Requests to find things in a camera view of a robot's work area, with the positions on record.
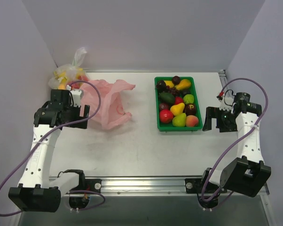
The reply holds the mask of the green fake custard apple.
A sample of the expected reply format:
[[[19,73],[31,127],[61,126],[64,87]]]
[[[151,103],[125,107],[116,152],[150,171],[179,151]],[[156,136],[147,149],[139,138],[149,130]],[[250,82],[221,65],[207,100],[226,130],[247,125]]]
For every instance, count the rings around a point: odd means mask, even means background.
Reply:
[[[194,101],[195,101],[195,98],[192,94],[186,94],[184,97],[183,97],[183,101],[184,101],[184,104],[188,105],[188,104],[193,104]]]

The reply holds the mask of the clear bag of fruits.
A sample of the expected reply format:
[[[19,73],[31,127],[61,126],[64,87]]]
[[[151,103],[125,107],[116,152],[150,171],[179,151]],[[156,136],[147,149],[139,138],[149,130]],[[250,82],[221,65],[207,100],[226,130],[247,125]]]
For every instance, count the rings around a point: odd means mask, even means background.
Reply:
[[[84,62],[86,48],[77,49],[71,64],[59,66],[53,72],[53,77],[49,80],[48,85],[51,89],[65,89],[66,85],[74,81],[88,81],[86,72],[81,67]]]

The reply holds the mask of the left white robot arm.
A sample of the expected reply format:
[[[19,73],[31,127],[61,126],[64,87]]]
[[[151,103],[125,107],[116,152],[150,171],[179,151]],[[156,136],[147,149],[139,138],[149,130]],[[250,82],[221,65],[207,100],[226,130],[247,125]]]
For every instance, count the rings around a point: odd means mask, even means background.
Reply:
[[[21,211],[56,212],[61,198],[72,190],[76,194],[86,189],[82,170],[68,169],[60,178],[49,180],[54,148],[63,127],[86,129],[89,106],[80,115],[83,91],[51,90],[50,100],[34,114],[33,154],[28,158],[17,187],[9,190],[9,199]]]

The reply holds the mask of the dark purple fake plum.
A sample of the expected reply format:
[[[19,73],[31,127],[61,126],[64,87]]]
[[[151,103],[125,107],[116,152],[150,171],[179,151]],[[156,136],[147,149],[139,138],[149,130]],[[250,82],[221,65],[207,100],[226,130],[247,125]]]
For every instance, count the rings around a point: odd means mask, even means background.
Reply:
[[[181,78],[179,76],[173,76],[172,77],[172,83],[174,85],[178,85],[181,82]]]

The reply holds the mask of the green plastic tray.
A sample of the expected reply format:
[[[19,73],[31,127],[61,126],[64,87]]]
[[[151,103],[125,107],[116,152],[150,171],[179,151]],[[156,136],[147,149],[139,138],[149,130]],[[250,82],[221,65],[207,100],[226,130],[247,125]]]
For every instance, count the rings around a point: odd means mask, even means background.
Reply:
[[[162,132],[197,131],[202,119],[194,79],[156,77],[157,128]]]

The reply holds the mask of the orange fake peach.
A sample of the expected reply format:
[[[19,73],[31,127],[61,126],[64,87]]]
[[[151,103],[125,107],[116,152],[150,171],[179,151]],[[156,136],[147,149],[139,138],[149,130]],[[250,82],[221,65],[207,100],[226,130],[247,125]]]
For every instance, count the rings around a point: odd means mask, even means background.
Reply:
[[[195,115],[188,115],[186,117],[186,127],[196,127],[199,124],[199,119]]]

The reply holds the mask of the dark fake grapes bunch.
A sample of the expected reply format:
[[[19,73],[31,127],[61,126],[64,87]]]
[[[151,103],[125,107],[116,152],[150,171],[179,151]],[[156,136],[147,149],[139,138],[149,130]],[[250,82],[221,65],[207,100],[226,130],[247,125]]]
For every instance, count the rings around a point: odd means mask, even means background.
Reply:
[[[167,86],[164,92],[165,92],[165,93],[170,93],[170,94],[172,94],[174,97],[179,97],[179,96],[181,95],[181,94],[180,94],[180,91],[177,90],[175,87],[172,87],[172,88],[171,88],[171,87]]]

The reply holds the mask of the yellow fake mango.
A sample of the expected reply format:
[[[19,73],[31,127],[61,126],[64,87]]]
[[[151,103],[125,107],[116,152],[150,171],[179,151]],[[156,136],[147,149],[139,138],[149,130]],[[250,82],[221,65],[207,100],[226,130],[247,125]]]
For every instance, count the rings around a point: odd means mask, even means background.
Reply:
[[[174,86],[175,86],[172,81],[164,81],[164,82],[165,82],[166,86],[170,89],[174,88]]]

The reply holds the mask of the dark maroon fake fruit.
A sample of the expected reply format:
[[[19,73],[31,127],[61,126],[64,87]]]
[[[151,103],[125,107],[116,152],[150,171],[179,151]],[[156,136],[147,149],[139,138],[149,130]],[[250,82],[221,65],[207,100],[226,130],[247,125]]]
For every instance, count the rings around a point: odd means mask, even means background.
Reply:
[[[158,105],[158,109],[159,109],[159,111],[162,111],[162,110],[169,110],[169,109],[170,109],[170,106],[169,106],[168,104],[166,104],[166,103],[160,103],[160,104]]]

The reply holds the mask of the dark fake mangosteen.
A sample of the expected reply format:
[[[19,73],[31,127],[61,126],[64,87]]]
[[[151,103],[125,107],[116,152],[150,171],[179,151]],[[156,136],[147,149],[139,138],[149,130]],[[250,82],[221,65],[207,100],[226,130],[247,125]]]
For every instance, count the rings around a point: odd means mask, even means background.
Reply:
[[[167,89],[167,85],[164,80],[159,80],[156,83],[156,90],[158,91],[158,93],[164,92],[166,89]]]

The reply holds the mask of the black fake fruit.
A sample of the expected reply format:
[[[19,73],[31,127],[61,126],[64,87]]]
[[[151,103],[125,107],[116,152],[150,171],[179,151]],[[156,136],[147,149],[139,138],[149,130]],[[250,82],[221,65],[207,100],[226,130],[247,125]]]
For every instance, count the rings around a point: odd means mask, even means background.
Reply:
[[[187,94],[191,94],[191,92],[190,92],[189,89],[184,89],[184,90],[181,91],[181,94],[182,94],[182,96],[184,97],[184,96],[187,95]]]

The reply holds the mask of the green fake pear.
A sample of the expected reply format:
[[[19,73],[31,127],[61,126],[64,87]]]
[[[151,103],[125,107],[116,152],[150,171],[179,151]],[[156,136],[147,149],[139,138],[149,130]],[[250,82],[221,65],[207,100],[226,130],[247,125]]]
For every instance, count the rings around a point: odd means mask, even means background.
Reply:
[[[172,120],[172,125],[174,127],[185,127],[186,126],[186,114],[181,113],[177,116],[175,116]]]

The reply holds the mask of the red fake pomegranate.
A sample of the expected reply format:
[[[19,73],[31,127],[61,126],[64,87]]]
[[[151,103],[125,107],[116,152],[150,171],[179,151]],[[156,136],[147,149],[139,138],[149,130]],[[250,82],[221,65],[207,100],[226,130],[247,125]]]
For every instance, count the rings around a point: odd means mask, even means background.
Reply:
[[[174,105],[180,104],[180,103],[184,103],[184,100],[182,97],[176,97],[175,98],[175,102]]]

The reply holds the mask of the dark red fake apple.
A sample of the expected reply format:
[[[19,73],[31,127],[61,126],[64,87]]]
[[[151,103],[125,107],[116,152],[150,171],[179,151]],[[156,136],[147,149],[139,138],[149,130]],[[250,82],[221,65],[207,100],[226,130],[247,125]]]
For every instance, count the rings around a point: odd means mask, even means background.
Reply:
[[[187,105],[185,105],[184,113],[187,116],[189,116],[189,115],[196,115],[197,107],[194,104],[187,104]]]

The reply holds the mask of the aluminium front rail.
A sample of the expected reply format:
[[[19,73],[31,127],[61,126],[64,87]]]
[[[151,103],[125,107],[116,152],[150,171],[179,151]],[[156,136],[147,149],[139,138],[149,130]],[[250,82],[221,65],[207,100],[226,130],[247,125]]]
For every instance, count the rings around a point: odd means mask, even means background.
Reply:
[[[193,196],[196,195],[193,187],[201,182],[201,177],[86,177],[86,180],[107,197]]]

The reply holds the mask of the orange yellow fake pear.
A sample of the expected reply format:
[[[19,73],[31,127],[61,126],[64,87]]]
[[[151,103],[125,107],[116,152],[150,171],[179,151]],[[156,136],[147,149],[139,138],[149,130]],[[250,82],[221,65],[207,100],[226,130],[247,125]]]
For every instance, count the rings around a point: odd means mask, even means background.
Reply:
[[[175,85],[175,88],[179,91],[182,91],[184,89],[189,89],[191,87],[192,83],[188,79],[183,79],[180,81],[179,84]]]

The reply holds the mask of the pink plastic bag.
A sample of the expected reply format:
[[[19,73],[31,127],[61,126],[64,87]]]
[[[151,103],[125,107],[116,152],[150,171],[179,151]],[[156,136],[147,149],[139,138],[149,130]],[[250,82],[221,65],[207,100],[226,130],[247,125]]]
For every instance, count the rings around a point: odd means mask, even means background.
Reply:
[[[105,130],[123,125],[131,120],[132,114],[126,112],[123,108],[121,92],[133,90],[135,85],[125,80],[116,80],[114,83],[108,83],[105,80],[90,80],[89,82],[93,84],[96,89],[86,83],[84,83],[80,89],[83,91],[81,103],[82,105],[90,106],[90,115],[92,115],[98,107],[98,94],[100,94],[101,97],[100,109],[91,120],[100,123],[102,129]]]

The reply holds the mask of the dark green fake avocado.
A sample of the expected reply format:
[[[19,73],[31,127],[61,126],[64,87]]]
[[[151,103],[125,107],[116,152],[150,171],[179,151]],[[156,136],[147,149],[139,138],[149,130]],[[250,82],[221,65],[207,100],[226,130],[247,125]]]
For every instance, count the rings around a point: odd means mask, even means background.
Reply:
[[[161,92],[158,95],[158,97],[161,100],[161,102],[171,104],[171,105],[173,105],[175,103],[175,96],[172,95],[171,93]]]

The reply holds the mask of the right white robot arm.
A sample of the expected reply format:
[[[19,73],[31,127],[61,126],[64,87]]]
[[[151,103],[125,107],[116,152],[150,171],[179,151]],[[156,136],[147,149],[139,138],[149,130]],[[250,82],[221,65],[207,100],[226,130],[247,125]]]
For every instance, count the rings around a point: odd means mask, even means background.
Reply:
[[[260,148],[259,129],[262,107],[250,101],[250,94],[238,92],[233,97],[220,96],[219,107],[207,107],[203,131],[212,129],[212,119],[220,132],[237,132],[236,158],[223,170],[208,168],[199,181],[202,193],[230,191],[255,197],[271,176],[271,168],[264,163]]]

